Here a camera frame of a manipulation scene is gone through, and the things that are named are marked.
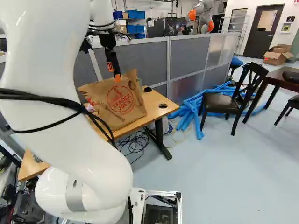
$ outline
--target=trader joe's logo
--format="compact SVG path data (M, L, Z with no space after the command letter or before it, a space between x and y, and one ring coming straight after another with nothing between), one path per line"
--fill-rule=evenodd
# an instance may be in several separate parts
M127 87L114 86L107 94L107 102L112 110L118 113L129 112L134 107L134 97Z

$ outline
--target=blue bin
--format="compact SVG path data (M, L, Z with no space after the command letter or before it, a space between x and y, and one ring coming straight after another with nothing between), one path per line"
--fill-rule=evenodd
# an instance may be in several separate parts
M113 19L122 19L122 11L114 11L113 12Z
M128 10L127 13L131 19L145 19L145 11Z
M145 26L137 25L136 26L136 33L144 33L144 27Z
M136 34L136 39L143 39L145 38L145 34Z
M133 25L127 25L127 32L129 34L134 34L136 33L136 26L133 26Z

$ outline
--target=paper bag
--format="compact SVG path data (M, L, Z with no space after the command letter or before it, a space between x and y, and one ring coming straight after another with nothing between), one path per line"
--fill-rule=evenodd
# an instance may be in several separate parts
M147 114L136 69L122 74L118 83L110 78L81 86L78 90L96 110L93 114L104 120L112 131Z

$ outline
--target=table leg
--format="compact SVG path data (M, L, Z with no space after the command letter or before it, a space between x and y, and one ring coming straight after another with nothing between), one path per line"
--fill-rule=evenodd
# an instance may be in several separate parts
M168 151L168 149L163 145L163 124L162 124L162 118L155 121L156 126L156 134L151 132L150 130L147 130L147 133L151 137L151 139L155 142L155 144L158 146L160 151L163 153L163 155L166 157L167 160L172 159L172 155Z
M271 93L271 95L270 95L270 97L269 97L269 99L268 99L268 101L267 101L267 103L266 103L266 105L265 105L265 110L268 109L270 103L271 103L272 100L274 99L274 97L275 97L277 91L279 90L279 88L280 88L280 87L279 87L278 85L276 85L275 88L273 89L273 91L272 91L272 93Z
M254 98L254 100L252 101L252 104L250 105L249 110L247 111L247 114L245 115L244 119L243 119L243 123L246 124L248 118L250 117L251 113L253 112L254 108L256 107L258 101L260 100L261 96L263 95L263 92L265 91L266 87L267 87L268 83L267 81L264 79L262 81L262 84L256 94L256 97Z

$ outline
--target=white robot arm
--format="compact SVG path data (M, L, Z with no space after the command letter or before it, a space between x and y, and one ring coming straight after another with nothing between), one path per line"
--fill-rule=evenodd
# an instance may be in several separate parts
M201 26L201 33L205 34L211 32L214 29L214 23L212 19L213 0L199 0L197 5L188 12L187 20L196 20L196 16L199 16L199 22L203 23Z
M77 53L90 18L109 29L105 24L113 22L112 12L110 0L0 0L0 26L7 37L0 87L79 103L73 83ZM13 130L39 128L75 113L40 101L1 100L0 109ZM46 212L95 224L120 219L132 191L131 166L85 115L18 136L52 166L35 191Z

